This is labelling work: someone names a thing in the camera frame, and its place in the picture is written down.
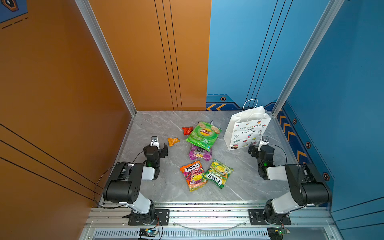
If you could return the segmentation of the white paper gift bag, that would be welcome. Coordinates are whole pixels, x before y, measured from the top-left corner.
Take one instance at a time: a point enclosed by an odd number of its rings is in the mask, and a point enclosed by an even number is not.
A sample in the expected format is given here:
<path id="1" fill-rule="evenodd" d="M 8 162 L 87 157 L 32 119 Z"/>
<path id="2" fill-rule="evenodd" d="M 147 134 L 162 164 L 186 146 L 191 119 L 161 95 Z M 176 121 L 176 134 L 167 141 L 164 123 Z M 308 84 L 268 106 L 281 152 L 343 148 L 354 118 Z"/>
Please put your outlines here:
<path id="1" fill-rule="evenodd" d="M 227 126 L 224 141 L 228 150 L 238 150 L 258 143 L 265 133 L 271 117 L 263 106 L 242 111 L 231 116 Z"/>

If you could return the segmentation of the magenta raisin snack pouch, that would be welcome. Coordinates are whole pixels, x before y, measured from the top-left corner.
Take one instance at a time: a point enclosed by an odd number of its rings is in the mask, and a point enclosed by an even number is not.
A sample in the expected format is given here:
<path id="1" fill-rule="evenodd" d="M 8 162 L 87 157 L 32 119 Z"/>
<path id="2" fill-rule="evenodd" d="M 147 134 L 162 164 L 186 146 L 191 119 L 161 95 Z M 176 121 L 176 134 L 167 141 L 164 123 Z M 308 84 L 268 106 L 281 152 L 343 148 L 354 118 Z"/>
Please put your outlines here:
<path id="1" fill-rule="evenodd" d="M 189 157 L 191 160 L 196 160 L 196 159 L 203 159 L 206 162 L 209 162 L 213 157 L 212 157 L 212 152 L 209 152 L 201 147 L 197 147 L 195 145 L 191 146 L 190 152 L 189 152 Z"/>

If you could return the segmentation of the orange Fox's candy bag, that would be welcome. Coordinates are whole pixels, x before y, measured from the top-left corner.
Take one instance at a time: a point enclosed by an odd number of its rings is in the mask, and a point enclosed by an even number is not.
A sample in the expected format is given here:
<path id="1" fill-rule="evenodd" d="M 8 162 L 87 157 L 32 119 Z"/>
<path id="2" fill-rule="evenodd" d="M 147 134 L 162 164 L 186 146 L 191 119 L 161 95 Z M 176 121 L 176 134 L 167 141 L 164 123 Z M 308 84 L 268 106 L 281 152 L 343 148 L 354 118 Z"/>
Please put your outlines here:
<path id="1" fill-rule="evenodd" d="M 180 171 L 187 181 L 190 192 L 204 187 L 208 182 L 204 178 L 205 171 L 200 161 L 183 166 L 180 168 Z"/>

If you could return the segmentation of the green chips bag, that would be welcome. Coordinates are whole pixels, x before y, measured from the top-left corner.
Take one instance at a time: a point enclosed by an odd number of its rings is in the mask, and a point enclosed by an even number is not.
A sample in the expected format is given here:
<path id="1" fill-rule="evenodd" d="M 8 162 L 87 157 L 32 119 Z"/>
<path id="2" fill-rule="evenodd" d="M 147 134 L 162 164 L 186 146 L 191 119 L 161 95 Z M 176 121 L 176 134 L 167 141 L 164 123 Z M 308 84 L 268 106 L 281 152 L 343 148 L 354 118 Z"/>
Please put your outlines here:
<path id="1" fill-rule="evenodd" d="M 221 129 L 206 122 L 199 122 L 186 139 L 188 143 L 210 152 L 218 139 Z"/>

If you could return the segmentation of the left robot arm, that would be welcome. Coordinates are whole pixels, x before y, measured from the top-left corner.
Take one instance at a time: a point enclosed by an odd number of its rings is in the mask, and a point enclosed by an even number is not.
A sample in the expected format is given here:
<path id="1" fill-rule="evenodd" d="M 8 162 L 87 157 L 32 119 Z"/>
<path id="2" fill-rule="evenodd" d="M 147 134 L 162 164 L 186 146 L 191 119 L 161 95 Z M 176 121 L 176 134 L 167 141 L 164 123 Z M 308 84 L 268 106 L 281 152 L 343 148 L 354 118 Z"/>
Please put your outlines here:
<path id="1" fill-rule="evenodd" d="M 143 148 L 146 160 L 143 163 L 119 162 L 106 181 L 103 199 L 131 209 L 123 216 L 130 226 L 156 225 L 161 223 L 161 213 L 156 213 L 155 204 L 140 191 L 143 181 L 155 181 L 160 174 L 161 159 L 168 156 L 168 146 L 160 148 L 158 138 Z"/>

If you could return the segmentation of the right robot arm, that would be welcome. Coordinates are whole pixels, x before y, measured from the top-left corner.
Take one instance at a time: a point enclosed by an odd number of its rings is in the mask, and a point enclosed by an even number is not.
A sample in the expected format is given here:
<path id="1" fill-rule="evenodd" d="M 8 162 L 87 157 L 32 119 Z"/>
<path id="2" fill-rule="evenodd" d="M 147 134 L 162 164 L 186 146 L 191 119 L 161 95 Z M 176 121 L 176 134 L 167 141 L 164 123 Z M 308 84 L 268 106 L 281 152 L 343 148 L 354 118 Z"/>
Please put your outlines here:
<path id="1" fill-rule="evenodd" d="M 308 205 L 322 205 L 332 201 L 332 192 L 313 164 L 274 165 L 275 149 L 267 142 L 252 144 L 248 153 L 257 159 L 258 173 L 266 181 L 284 181 L 289 191 L 268 200 L 264 209 L 249 210 L 252 225 L 289 225 L 290 213 Z"/>

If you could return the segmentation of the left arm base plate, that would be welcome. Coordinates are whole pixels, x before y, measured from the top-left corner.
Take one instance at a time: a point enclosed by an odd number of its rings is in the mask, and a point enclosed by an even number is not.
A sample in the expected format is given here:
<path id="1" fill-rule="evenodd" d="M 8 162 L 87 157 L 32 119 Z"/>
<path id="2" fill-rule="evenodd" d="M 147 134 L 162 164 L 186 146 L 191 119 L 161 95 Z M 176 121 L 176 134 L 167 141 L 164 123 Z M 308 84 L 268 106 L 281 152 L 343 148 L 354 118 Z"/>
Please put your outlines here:
<path id="1" fill-rule="evenodd" d="M 154 226 L 159 222 L 161 226 L 167 226 L 170 220 L 170 210 L 169 209 L 154 209 L 150 210 L 148 214 L 138 214 L 134 211 L 131 211 L 129 216 L 128 225 L 129 226 Z"/>

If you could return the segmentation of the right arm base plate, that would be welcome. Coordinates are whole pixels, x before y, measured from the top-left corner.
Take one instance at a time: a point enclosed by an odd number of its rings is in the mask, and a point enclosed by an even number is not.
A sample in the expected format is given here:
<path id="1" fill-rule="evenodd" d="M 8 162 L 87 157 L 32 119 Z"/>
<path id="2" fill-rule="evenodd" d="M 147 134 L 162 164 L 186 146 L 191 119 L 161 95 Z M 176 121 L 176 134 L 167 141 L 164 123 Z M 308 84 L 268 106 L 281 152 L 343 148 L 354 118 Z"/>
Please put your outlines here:
<path id="1" fill-rule="evenodd" d="M 263 209 L 249 209 L 249 220 L 252 226 L 260 225 L 285 225 L 289 226 L 292 224 L 288 214 L 276 214 L 275 212 L 266 213 Z"/>

